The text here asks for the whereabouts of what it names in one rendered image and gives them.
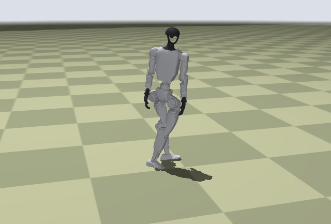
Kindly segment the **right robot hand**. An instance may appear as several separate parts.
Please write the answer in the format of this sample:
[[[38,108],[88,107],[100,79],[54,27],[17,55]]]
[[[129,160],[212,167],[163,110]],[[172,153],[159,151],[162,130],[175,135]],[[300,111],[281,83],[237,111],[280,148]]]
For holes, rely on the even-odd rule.
[[[183,97],[182,100],[181,100],[181,102],[182,102],[182,106],[180,107],[181,111],[179,112],[179,115],[182,115],[183,112],[184,112],[185,105],[186,105],[186,102],[187,102],[186,101],[186,97]]]

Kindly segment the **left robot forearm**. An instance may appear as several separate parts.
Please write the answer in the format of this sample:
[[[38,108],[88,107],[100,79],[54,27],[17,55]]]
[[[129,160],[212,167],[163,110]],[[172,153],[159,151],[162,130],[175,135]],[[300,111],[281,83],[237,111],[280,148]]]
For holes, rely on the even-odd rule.
[[[151,92],[151,86],[152,86],[152,80],[153,80],[153,77],[151,74],[148,74],[148,70],[149,70],[149,67],[147,69],[147,74],[146,74],[146,82],[145,82],[145,89],[144,91],[146,91],[147,88],[149,88],[149,92]]]

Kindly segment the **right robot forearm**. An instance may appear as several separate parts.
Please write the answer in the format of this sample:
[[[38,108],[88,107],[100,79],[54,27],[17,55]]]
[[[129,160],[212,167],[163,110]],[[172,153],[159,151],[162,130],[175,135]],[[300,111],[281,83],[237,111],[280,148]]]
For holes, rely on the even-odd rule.
[[[180,94],[181,94],[181,100],[183,97],[186,97],[187,100],[187,86],[188,86],[188,76],[186,75],[184,78],[184,82],[180,83]]]

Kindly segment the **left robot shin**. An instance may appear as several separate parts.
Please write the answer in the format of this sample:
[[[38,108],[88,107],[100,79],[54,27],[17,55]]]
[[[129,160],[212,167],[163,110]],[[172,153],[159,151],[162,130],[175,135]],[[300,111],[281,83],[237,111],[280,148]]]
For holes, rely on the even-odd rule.
[[[164,146],[164,152],[165,152],[165,154],[170,155],[170,152],[169,152],[169,138],[167,139],[167,142]]]

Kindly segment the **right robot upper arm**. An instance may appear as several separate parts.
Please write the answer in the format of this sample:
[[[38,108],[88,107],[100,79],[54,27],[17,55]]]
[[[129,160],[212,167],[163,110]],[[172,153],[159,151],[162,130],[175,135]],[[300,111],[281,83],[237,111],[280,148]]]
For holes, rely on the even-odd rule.
[[[189,55],[187,53],[179,52],[179,59],[182,63],[180,64],[180,75],[178,79],[184,82],[188,70]]]

